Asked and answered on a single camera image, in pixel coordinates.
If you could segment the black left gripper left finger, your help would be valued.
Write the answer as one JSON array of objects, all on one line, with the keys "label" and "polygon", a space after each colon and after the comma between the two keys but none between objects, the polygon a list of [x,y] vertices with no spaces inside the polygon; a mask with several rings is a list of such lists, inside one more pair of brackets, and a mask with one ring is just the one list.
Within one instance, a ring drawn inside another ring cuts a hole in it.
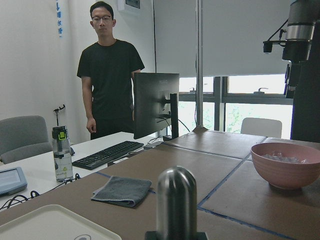
[{"label": "black left gripper left finger", "polygon": [[145,240],[157,240],[157,232],[156,231],[147,231],[145,233]]}]

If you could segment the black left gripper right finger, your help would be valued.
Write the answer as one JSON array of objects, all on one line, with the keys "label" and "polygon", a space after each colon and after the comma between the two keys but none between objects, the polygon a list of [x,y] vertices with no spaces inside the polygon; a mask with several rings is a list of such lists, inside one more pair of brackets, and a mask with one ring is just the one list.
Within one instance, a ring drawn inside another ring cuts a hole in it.
[{"label": "black left gripper right finger", "polygon": [[197,240],[208,240],[208,235],[206,232],[197,232],[196,239]]}]

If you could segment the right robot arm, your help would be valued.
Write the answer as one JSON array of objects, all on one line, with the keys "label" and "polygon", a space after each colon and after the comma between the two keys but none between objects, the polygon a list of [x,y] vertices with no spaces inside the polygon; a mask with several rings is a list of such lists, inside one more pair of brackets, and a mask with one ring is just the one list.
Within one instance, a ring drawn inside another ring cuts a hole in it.
[{"label": "right robot arm", "polygon": [[289,61],[285,74],[285,97],[292,99],[299,85],[301,67],[307,61],[312,61],[311,72],[320,69],[320,55],[316,53],[319,39],[314,39],[317,33],[316,24],[320,21],[320,2],[318,0],[294,0],[290,4],[285,47],[282,59]]}]

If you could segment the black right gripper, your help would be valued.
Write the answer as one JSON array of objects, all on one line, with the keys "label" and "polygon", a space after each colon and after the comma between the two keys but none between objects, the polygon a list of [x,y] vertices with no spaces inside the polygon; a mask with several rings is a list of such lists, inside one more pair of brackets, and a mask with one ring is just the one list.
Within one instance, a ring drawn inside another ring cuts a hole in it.
[{"label": "black right gripper", "polygon": [[311,50],[310,41],[287,41],[283,50],[282,59],[289,61],[285,72],[286,98],[294,98],[299,85],[302,65],[308,61]]}]

